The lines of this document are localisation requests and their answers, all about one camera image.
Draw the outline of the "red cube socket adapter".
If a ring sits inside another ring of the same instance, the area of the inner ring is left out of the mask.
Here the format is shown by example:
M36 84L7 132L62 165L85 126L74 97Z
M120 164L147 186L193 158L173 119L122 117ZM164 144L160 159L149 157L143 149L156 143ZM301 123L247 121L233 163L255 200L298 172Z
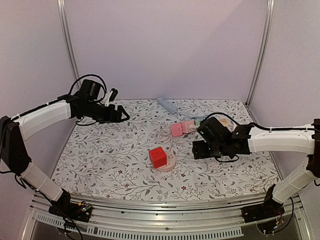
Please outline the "red cube socket adapter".
M155 169L167 164L167 154L162 147L157 147L148 151L150 162Z

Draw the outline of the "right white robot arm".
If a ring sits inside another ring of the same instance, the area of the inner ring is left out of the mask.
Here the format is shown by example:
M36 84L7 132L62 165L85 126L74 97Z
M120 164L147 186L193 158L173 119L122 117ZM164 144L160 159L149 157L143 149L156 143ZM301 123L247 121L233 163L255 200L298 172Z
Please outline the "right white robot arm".
M283 180L267 190L263 203L241 209L245 223L279 216L284 203L320 177L320 120L302 126L266 127L255 122L238 124L234 130L215 117L206 118L196 130L202 137L192 143L194 159L270 152L279 156L305 155L299 165Z

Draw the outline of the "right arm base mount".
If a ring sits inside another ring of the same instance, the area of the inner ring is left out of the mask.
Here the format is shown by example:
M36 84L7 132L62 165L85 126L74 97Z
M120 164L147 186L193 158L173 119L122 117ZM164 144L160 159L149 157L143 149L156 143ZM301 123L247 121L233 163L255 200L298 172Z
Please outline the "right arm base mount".
M258 230L264 234L274 234L278 227L284 222L285 213L283 204L260 203L241 208L241 216L245 223L262 221L257 224Z

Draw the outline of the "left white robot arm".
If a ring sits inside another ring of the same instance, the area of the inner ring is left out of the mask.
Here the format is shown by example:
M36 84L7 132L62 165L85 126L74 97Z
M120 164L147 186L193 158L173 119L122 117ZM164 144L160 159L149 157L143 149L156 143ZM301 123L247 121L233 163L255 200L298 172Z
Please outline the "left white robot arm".
M57 123L84 117L98 124L122 123L130 118L123 106L103 104L89 93L78 91L14 117L5 115L0 119L0 159L8 168L6 173L14 174L23 187L42 194L50 202L52 214L76 219L87 214L84 209L87 203L78 206L71 202L70 193L33 162L28 143L35 135Z

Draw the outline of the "round pink power socket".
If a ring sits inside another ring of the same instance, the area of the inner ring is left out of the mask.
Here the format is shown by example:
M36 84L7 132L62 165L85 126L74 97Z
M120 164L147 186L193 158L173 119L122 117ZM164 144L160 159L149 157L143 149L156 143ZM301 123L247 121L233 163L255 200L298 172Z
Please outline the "round pink power socket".
M176 165L176 156L174 155L173 151L168 151L165 150L164 151L166 154L166 159L167 159L167 163L163 166L160 166L158 168L156 168L156 170L160 171L160 172L169 172L171 171L175 165Z

